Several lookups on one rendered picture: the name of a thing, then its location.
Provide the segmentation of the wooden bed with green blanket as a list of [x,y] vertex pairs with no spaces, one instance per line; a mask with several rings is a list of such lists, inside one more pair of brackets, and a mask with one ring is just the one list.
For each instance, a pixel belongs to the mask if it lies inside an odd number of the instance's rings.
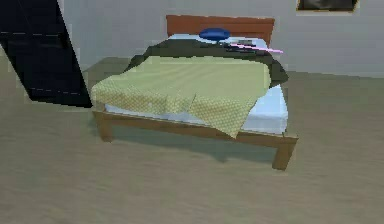
[[286,131],[244,129],[252,107],[288,75],[271,52],[228,49],[198,41],[206,28],[269,42],[272,18],[169,15],[168,37],[133,57],[119,75],[92,87],[100,138],[125,125],[272,147],[273,168],[284,170],[298,141]]

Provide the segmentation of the blue pillow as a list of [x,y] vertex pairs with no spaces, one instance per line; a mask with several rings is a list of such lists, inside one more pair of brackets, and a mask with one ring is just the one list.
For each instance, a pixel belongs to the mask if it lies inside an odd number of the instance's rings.
[[223,28],[207,28],[199,33],[199,37],[210,41],[222,41],[230,37],[230,32]]

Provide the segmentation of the pink stick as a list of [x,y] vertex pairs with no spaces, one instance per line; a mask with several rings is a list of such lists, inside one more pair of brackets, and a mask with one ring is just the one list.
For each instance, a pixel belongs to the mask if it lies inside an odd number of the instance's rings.
[[263,50],[263,51],[272,52],[272,53],[279,53],[279,54],[284,53],[282,50],[271,49],[271,48],[261,48],[261,47],[257,47],[257,46],[251,46],[251,45],[230,44],[230,46],[238,47],[240,49]]

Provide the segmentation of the framed dark wall picture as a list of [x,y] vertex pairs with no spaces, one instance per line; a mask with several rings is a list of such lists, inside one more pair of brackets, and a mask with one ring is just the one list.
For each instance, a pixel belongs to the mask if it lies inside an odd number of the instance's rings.
[[298,0],[298,11],[353,12],[358,0]]

